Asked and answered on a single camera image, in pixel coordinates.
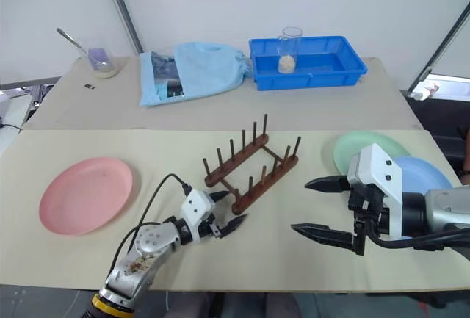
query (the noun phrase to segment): blue drawstring bag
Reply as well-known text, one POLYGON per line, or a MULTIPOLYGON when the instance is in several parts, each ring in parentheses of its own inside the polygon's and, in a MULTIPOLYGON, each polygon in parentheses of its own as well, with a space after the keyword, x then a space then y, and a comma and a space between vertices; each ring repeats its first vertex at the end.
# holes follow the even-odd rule
POLYGON ((155 52, 140 55, 140 106, 203 98, 238 87, 251 74, 246 56, 231 46, 185 43, 174 59, 155 52))

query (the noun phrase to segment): glass cup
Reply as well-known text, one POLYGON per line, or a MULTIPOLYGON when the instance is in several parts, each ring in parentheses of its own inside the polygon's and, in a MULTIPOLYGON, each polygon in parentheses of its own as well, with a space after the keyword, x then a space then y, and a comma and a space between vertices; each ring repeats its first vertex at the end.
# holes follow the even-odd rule
POLYGON ((279 37, 278 47, 279 73, 294 73, 301 38, 301 28, 297 28, 296 26, 287 26, 282 29, 282 35, 279 37))
POLYGON ((79 43, 81 43, 84 50, 77 50, 96 78, 105 79, 119 73, 118 64, 102 38, 81 37, 79 43))

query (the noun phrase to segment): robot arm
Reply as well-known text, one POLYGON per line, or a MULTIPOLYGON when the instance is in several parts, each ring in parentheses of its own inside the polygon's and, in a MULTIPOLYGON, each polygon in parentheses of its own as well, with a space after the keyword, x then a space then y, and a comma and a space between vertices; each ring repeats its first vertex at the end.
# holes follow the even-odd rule
POLYGON ((219 228, 212 211, 228 192, 207 193, 192 189, 181 207, 181 218, 171 217, 159 225, 140 227, 134 244, 106 278, 92 299, 84 318, 131 318, 148 291, 159 268, 182 245, 206 236, 222 238, 236 230, 246 215, 219 228))
POLYGON ((385 248, 470 247, 470 188, 432 189, 425 196, 402 193, 401 169, 376 144, 352 158, 347 176, 317 178, 305 187, 320 192, 350 191, 348 209, 354 212, 355 234, 330 230, 326 225, 291 225, 318 243, 361 256, 366 236, 385 248), (382 240, 380 234, 388 234, 391 241, 382 240))

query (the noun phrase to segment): blue plastic tray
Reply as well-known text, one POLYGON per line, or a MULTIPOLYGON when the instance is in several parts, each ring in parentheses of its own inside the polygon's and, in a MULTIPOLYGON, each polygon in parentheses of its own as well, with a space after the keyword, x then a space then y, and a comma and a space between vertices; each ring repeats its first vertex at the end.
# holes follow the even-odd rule
POLYGON ((354 85, 367 67, 345 37, 302 37, 294 73, 278 72, 278 39, 250 40, 259 90, 354 85))

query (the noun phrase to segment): blue plate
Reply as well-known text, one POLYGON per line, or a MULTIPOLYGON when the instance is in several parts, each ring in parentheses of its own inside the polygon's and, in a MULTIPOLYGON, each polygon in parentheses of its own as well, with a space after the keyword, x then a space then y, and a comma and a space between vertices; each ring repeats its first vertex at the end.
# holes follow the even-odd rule
POLYGON ((403 192, 425 195, 430 189, 452 188, 449 179, 433 164, 413 156, 401 156, 394 161, 402 168, 403 192))

